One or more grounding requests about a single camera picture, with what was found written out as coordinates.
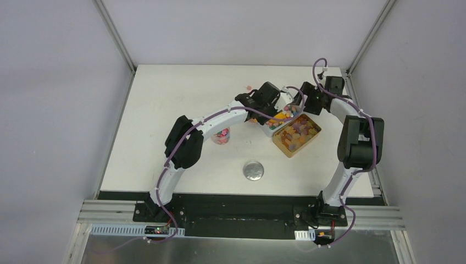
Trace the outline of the orange plastic scoop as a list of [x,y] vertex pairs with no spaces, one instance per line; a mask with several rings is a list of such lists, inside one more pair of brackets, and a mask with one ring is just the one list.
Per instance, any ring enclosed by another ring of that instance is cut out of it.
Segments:
[[270,121],[275,123],[275,122],[282,122],[283,119],[288,119],[291,117],[291,114],[287,111],[285,112],[280,112],[278,113],[277,115],[274,116],[273,119],[271,119]]

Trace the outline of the clear plastic jar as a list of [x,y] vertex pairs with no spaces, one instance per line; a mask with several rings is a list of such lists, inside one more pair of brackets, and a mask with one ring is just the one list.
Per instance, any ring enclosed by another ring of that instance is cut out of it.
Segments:
[[222,131],[215,133],[211,139],[218,145],[227,144],[230,141],[230,128],[225,128]]

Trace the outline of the silver round jar lid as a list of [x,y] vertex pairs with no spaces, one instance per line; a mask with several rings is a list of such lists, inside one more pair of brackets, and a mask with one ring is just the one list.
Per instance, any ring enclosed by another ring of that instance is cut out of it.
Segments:
[[263,177],[265,169],[260,162],[249,161],[243,166],[242,172],[246,179],[258,181]]

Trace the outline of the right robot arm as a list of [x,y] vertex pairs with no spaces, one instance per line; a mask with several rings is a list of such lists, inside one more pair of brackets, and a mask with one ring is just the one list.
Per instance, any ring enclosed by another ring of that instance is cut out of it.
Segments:
[[312,210],[313,221],[324,226],[343,215],[347,195],[360,174],[373,170],[380,162],[385,123],[364,113],[343,94],[342,77],[323,77],[319,82],[315,86],[305,81],[295,101],[303,103],[306,113],[319,115],[325,109],[343,125],[337,145],[339,165]]

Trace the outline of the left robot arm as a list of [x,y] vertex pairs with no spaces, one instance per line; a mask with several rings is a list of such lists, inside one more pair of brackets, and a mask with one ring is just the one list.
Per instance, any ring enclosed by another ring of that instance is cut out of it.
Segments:
[[149,191],[146,214],[154,222],[162,222],[168,214],[168,204],[184,171],[201,157],[206,140],[236,124],[255,119],[264,124],[293,101],[288,87],[278,88],[265,82],[259,89],[237,95],[233,101],[214,113],[190,119],[178,117],[165,140],[163,170]]

